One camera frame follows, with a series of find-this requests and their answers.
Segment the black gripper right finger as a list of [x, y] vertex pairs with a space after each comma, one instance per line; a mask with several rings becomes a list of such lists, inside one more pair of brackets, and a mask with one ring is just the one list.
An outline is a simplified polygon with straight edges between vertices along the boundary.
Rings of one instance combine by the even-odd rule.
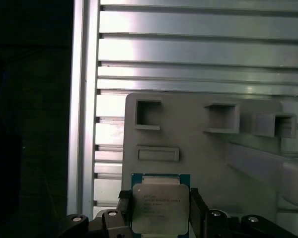
[[291, 238], [292, 233], [259, 215], [229, 217], [209, 209], [198, 189], [190, 189], [190, 224], [197, 238]]

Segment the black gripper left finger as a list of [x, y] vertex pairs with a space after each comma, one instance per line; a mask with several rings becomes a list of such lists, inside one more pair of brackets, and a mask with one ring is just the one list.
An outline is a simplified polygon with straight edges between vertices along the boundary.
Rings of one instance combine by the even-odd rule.
[[114, 209], [103, 211], [93, 220], [85, 215], [71, 214], [62, 219], [57, 226], [58, 238], [132, 238], [131, 213], [132, 192], [122, 190]]

